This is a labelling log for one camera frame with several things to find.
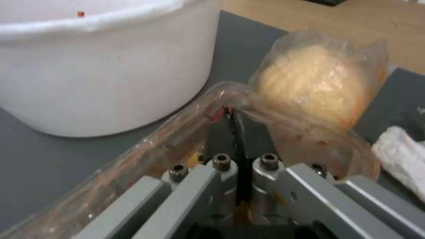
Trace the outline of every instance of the white towel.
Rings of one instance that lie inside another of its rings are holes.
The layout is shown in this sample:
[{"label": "white towel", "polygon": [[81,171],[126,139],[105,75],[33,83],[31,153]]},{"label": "white towel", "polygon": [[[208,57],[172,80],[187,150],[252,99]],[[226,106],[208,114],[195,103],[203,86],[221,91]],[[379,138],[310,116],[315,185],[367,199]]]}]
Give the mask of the white towel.
[{"label": "white towel", "polygon": [[400,127],[387,129],[372,147],[382,167],[425,202],[425,147]]}]

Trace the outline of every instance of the bolt head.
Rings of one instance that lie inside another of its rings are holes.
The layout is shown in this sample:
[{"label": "bolt head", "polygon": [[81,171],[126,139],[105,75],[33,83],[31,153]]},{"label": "bolt head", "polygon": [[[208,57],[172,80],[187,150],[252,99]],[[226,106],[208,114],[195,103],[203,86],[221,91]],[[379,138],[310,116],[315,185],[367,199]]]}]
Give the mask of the bolt head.
[{"label": "bolt head", "polygon": [[189,173],[189,169],[183,164],[174,164],[168,170],[173,182],[181,182]]},{"label": "bolt head", "polygon": [[260,166],[269,171],[279,168],[279,158],[276,154],[263,154],[260,158]]},{"label": "bolt head", "polygon": [[328,174],[328,169],[326,168],[326,166],[322,163],[313,163],[312,164],[312,169],[319,174],[320,176],[322,176],[322,178],[326,179],[326,176]]},{"label": "bolt head", "polygon": [[228,171],[230,169],[231,158],[227,154],[216,154],[213,157],[212,165],[215,169],[221,172]]}]

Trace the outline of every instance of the gray mat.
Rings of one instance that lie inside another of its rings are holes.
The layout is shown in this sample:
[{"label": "gray mat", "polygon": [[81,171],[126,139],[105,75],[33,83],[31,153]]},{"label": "gray mat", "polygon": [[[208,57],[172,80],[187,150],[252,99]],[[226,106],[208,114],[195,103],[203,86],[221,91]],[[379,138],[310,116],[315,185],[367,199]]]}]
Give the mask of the gray mat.
[{"label": "gray mat", "polygon": [[[272,43],[285,33],[222,12],[211,75],[200,94],[220,81],[246,83]],[[424,78],[401,70],[395,74],[397,77],[394,81],[400,77],[412,78],[414,82]],[[153,132],[165,120],[114,136],[72,139],[34,131],[0,109],[0,231],[60,198],[96,169]],[[364,119],[358,132],[364,132],[367,139],[375,139],[385,127],[383,123],[379,128],[374,127],[376,124],[373,122],[371,128],[374,130],[371,131],[368,119]],[[409,191],[386,174],[379,182],[421,206]]]}]

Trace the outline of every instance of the plastic bag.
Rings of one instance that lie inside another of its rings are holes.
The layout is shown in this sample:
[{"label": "plastic bag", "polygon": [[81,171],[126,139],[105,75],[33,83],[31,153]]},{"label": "plastic bag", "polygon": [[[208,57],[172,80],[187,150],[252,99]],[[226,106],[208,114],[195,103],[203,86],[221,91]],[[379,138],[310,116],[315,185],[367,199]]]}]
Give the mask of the plastic bag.
[{"label": "plastic bag", "polygon": [[355,50],[341,40],[306,29],[278,39],[251,78],[259,95],[352,128],[385,81],[388,56],[379,41]]},{"label": "plastic bag", "polygon": [[379,176],[380,162],[368,143],[354,132],[329,129],[319,120],[303,117],[304,113],[292,105],[282,105],[285,110],[278,113],[250,87],[220,83],[60,201],[0,238],[71,238],[142,176],[160,179],[175,163],[193,165],[189,162],[191,156],[203,146],[207,128],[217,123],[225,106],[273,131],[274,143],[286,166],[310,164],[313,160],[326,164],[328,171],[341,179],[356,174],[371,180]]}]

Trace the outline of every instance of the white plastic container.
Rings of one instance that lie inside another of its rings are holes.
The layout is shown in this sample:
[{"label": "white plastic container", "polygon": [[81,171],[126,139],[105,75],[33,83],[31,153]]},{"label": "white plastic container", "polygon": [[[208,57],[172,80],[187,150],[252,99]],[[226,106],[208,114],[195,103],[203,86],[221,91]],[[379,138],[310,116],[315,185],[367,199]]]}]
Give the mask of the white plastic container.
[{"label": "white plastic container", "polygon": [[0,106],[68,137],[153,122],[205,84],[219,11],[218,0],[1,0]]}]

